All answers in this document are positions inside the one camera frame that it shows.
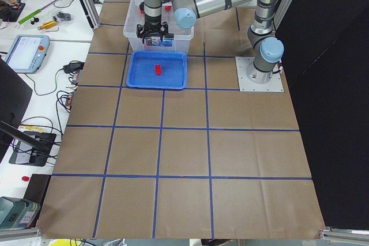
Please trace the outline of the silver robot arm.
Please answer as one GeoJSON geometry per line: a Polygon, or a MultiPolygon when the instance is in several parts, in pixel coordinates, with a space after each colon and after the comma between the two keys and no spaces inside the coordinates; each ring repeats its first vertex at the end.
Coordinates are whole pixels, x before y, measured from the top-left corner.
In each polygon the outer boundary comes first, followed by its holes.
{"type": "MultiPolygon", "coordinates": [[[[137,25],[136,34],[141,39],[149,36],[164,37],[168,34],[168,25],[161,20],[161,7],[167,2],[172,4],[177,26],[190,29],[199,18],[228,10],[248,1],[251,0],[144,0],[145,22],[137,25]]],[[[283,43],[271,36],[277,1],[257,0],[254,21],[247,30],[255,58],[246,73],[249,80],[257,84],[265,84],[271,79],[273,69],[284,53],[283,43]]]]}

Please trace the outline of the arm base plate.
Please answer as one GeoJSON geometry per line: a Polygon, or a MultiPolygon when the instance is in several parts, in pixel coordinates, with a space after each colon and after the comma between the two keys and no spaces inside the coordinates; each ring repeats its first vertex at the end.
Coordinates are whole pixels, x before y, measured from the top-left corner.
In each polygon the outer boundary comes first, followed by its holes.
{"type": "Polygon", "coordinates": [[[236,56],[236,69],[238,75],[239,90],[241,92],[261,92],[261,93],[283,93],[284,88],[281,74],[274,71],[264,73],[254,67],[254,57],[236,56]]]}

